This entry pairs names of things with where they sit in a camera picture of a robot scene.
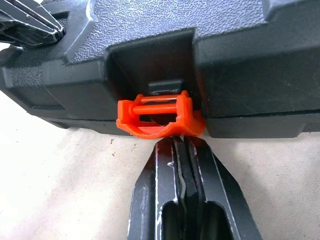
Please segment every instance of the orange latch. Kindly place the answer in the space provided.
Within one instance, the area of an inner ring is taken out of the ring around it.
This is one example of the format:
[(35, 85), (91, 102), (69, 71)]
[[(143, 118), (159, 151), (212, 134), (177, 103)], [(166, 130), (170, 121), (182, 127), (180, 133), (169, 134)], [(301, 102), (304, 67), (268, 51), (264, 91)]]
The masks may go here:
[[(154, 121), (140, 120), (140, 115), (176, 114), (175, 122), (160, 125)], [(194, 111), (187, 91), (181, 94), (143, 96), (134, 101), (118, 101), (118, 128), (142, 139), (157, 139), (170, 136), (199, 136), (205, 130), (205, 121), (200, 111)]]

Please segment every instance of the white surface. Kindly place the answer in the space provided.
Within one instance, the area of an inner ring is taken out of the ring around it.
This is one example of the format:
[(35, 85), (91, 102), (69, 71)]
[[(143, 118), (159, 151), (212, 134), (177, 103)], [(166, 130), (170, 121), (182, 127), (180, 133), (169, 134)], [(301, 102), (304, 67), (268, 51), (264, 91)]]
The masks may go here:
[[(60, 129), (0, 92), (0, 239), (123, 240), (156, 140)], [(320, 133), (213, 139), (264, 240), (320, 239)]]

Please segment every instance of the black plastic case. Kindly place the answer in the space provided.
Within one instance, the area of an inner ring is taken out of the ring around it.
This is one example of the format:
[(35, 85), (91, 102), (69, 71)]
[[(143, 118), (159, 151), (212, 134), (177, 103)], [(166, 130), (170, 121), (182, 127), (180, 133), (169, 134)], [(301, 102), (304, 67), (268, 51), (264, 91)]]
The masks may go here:
[(62, 128), (126, 135), (118, 100), (188, 90), (217, 138), (320, 126), (319, 0), (45, 0), (57, 44), (0, 52), (0, 89)]

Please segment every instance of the orange plastic clip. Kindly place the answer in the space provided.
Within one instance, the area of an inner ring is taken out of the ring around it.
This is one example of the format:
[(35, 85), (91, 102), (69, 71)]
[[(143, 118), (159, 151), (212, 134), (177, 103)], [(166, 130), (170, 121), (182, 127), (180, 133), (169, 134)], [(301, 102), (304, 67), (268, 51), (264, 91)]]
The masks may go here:
[[(148, 102), (163, 103), (145, 105)], [(140, 115), (176, 114), (175, 122), (159, 125), (140, 120)], [(142, 139), (157, 139), (170, 136), (199, 136), (205, 130), (205, 121), (200, 111), (193, 112), (192, 99), (187, 91), (177, 95), (143, 96), (134, 101), (118, 101), (118, 128)]]

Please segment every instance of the textured plastic surface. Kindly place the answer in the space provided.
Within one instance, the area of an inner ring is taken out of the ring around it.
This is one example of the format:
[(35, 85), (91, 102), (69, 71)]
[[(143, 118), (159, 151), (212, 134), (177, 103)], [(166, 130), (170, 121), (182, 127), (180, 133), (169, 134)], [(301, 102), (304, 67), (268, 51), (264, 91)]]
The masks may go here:
[[(175, 121), (160, 125), (155, 121), (141, 121), (141, 115), (176, 114)], [(200, 136), (205, 130), (205, 121), (199, 111), (193, 112), (192, 99), (187, 91), (177, 95), (143, 96), (134, 101), (118, 102), (118, 128), (142, 139), (157, 139), (170, 136)]]
[[(119, 100), (177, 88), (189, 92), (212, 137), (234, 137), (230, 119), (241, 123), (239, 138), (294, 137), (319, 129), (319, 120), (309, 117), (320, 113), (318, 0), (43, 5), (65, 27), (64, 38), (0, 53), (0, 89), (32, 115), (65, 127), (78, 121), (116, 128)], [(167, 86), (150, 87), (159, 82)], [(280, 122), (269, 124), (269, 116), (304, 117), (282, 131)], [(224, 123), (219, 131), (214, 122)]]

